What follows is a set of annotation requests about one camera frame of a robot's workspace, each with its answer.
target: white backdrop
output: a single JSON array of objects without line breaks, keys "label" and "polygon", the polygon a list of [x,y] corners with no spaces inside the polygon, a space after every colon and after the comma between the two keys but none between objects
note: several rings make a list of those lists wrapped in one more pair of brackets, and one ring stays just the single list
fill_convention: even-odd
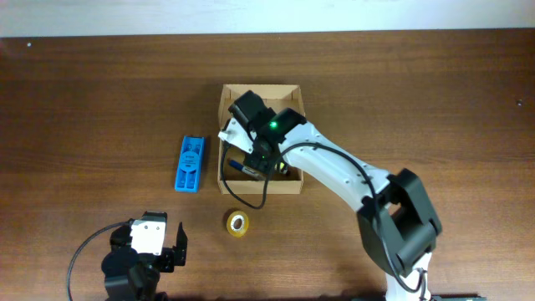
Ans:
[{"label": "white backdrop", "polygon": [[0,0],[0,37],[535,27],[535,0]]}]

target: brown table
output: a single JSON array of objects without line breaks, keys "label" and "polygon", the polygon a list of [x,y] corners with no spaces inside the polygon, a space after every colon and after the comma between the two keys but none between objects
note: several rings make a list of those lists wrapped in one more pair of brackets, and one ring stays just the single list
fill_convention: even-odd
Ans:
[{"label": "brown table", "polygon": [[[468,30],[0,40],[0,299],[65,299],[92,232],[145,210],[182,221],[178,297],[385,290],[354,214],[310,176],[261,211],[216,183],[222,84],[300,84],[307,117],[371,164],[408,167],[444,227],[433,293],[535,295],[535,31]],[[207,138],[198,194],[175,192],[184,135]],[[259,196],[249,196],[258,200]],[[224,214],[251,218],[243,239]],[[75,300],[105,297],[109,233],[83,251]]]}]

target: open box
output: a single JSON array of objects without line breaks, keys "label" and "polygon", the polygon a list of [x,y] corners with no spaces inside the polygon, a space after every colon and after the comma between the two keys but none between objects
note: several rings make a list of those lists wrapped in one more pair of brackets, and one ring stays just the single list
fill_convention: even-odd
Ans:
[{"label": "open box", "polygon": [[[242,94],[251,90],[262,97],[265,105],[272,108],[276,113],[283,109],[291,108],[299,114],[305,116],[303,107],[303,97],[298,85],[293,84],[225,84],[219,103],[219,128],[222,129],[231,118],[228,107]],[[219,140],[219,161],[217,164],[217,183],[223,194],[228,194],[221,180],[221,156],[223,143]],[[228,161],[233,159],[243,162],[244,154],[242,150],[231,147],[225,158],[224,175],[228,186],[236,194],[262,194],[264,181],[254,181],[250,176],[235,170],[228,165]],[[268,194],[299,194],[303,186],[303,172],[297,168],[290,167],[288,175],[275,173],[269,185]]]}]

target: marker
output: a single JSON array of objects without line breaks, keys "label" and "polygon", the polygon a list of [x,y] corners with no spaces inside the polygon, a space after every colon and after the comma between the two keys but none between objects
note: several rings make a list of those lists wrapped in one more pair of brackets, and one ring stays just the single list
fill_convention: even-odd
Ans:
[{"label": "marker", "polygon": [[258,173],[258,171],[255,171],[247,166],[243,166],[241,165],[240,163],[234,161],[234,160],[230,160],[229,163],[228,163],[230,166],[236,168],[237,170],[243,172],[244,174],[246,175],[249,175],[249,176],[252,176],[253,178],[255,178],[257,181],[265,181],[266,178],[264,176],[262,176],[261,174]]}]

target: tape roll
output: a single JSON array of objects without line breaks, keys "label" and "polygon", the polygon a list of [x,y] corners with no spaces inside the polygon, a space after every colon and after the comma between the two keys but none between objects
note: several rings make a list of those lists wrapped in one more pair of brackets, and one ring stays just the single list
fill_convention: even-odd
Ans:
[{"label": "tape roll", "polygon": [[233,212],[227,219],[227,230],[234,237],[242,237],[249,228],[249,217],[245,212]]}]

